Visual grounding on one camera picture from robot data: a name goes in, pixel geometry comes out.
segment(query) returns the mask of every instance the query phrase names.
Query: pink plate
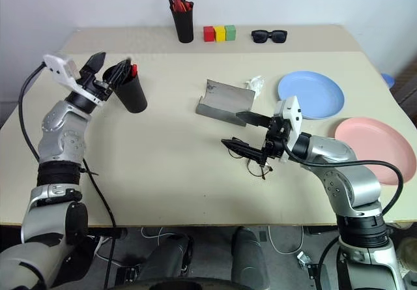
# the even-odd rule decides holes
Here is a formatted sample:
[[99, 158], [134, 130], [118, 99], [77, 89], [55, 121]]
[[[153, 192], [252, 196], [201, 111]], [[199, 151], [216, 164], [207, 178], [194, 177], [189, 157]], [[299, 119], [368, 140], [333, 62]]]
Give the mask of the pink plate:
[[[397, 130], [376, 119], [347, 119], [336, 128], [335, 138], [347, 143], [359, 160], [381, 160], [397, 166], [404, 182], [416, 172], [416, 155], [410, 143]], [[397, 176], [391, 169], [377, 165], [369, 169], [381, 184], [397, 184]]]

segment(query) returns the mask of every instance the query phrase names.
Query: green block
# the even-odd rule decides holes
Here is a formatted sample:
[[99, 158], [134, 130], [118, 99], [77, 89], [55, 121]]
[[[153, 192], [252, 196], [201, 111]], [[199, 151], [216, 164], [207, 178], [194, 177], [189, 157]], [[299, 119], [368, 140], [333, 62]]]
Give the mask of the green block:
[[235, 40], [236, 27], [234, 25], [226, 25], [224, 28], [226, 29], [226, 41]]

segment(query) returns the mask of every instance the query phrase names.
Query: plate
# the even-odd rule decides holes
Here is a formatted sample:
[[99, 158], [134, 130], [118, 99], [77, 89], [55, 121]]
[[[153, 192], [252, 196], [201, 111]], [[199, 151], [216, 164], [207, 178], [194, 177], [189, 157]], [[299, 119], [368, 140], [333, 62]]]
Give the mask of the plate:
[[[355, 117], [343, 121], [334, 136], [347, 143], [359, 160], [380, 160], [397, 166], [404, 182], [416, 172], [416, 155], [410, 143], [395, 129], [376, 119]], [[397, 175], [379, 165], [367, 166], [382, 184], [397, 185]]]
[[285, 75], [278, 85], [282, 100], [297, 96], [301, 114], [306, 119], [327, 119], [335, 116], [345, 104], [340, 87], [329, 77], [308, 71]]

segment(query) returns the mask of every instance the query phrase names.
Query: yellow block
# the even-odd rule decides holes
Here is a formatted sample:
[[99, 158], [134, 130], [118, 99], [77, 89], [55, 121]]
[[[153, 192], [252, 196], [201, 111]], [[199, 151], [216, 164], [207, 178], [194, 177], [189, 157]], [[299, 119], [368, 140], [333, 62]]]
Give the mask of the yellow block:
[[224, 26], [214, 26], [216, 41], [226, 41], [226, 29]]

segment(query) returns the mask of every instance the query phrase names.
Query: blue plate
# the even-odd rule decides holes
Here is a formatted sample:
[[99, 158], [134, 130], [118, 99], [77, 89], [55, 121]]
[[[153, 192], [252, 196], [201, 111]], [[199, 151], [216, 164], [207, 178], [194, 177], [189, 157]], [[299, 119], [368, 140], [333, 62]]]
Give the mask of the blue plate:
[[278, 85], [282, 100], [297, 96], [306, 119], [326, 119], [340, 112], [345, 96], [329, 77], [316, 72], [298, 71], [285, 75]]

